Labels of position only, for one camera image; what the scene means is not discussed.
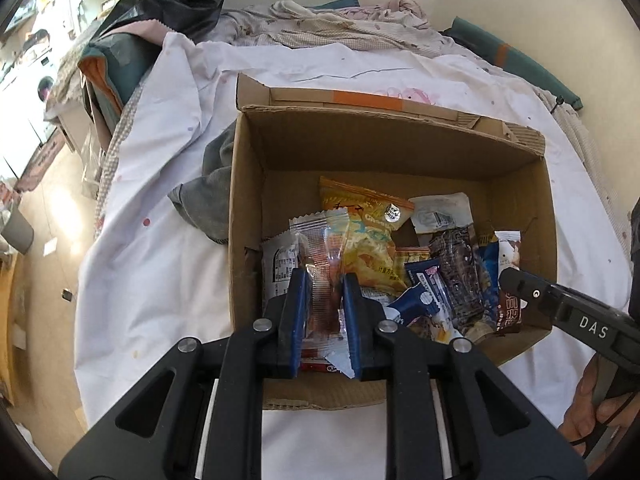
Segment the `metal screw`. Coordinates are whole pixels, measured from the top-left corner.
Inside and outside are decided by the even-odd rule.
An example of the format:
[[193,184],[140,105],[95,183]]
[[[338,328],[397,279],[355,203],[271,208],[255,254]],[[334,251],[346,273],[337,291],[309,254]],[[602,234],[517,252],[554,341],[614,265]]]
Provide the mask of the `metal screw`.
[[474,347],[474,344],[465,337],[454,339],[452,345],[453,349],[456,352],[460,352],[461,354],[467,354],[471,352],[471,349]]
[[385,334],[392,334],[398,330],[398,323],[390,319],[382,320],[378,323],[378,330]]
[[254,330],[256,332],[268,332],[271,330],[272,326],[273,323],[271,322],[271,319],[266,319],[265,317],[261,317],[254,321]]
[[193,337],[185,337],[178,341],[178,350],[185,354],[193,352],[198,347],[198,342]]

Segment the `trash can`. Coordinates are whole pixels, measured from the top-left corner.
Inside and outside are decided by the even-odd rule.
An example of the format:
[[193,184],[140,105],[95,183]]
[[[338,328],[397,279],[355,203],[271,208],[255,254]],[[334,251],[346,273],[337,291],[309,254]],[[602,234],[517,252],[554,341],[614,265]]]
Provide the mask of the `trash can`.
[[18,210],[15,203],[7,211],[2,212],[4,227],[0,234],[11,247],[26,254],[33,243],[33,227]]

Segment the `cluttered table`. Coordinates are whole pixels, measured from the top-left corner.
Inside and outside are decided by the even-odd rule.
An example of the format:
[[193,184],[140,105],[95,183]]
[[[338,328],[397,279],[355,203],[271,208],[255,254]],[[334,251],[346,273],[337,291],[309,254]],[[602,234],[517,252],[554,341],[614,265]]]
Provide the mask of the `cluttered table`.
[[15,405],[14,317],[15,282],[22,269],[22,255],[15,253],[9,265],[0,267],[0,391]]

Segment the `white cloth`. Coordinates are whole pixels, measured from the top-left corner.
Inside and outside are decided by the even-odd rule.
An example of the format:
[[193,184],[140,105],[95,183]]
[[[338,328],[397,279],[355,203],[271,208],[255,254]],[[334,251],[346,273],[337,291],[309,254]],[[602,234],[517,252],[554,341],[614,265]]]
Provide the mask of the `white cloth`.
[[[630,273],[584,166],[531,86],[461,56],[354,52],[341,44],[194,46],[171,33],[145,85],[79,277],[76,378],[93,424],[178,339],[230,333],[226,247],[184,222],[166,197],[200,171],[206,144],[235,118],[238,72],[272,86],[425,94],[434,104],[525,124],[546,137],[558,232],[558,282],[621,308]],[[591,352],[557,330],[504,365],[559,424]],[[383,406],[264,415],[263,476],[382,478]]]

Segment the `cardboard box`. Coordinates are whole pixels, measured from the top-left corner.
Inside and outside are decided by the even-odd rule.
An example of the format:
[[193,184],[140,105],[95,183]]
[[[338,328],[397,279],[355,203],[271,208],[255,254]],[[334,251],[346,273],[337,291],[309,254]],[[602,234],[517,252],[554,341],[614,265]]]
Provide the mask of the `cardboard box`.
[[[402,198],[464,192],[475,222],[522,232],[522,268],[556,280],[556,223],[544,137],[502,121],[433,105],[357,92],[270,89],[238,78],[240,110],[229,211],[230,308],[235,329],[260,317],[260,242],[289,219],[321,209],[321,175]],[[394,234],[414,246],[410,221]],[[494,337],[482,350],[501,364],[550,331],[524,310],[519,334]],[[267,381],[266,408],[340,409],[380,402],[381,381],[301,372]]]

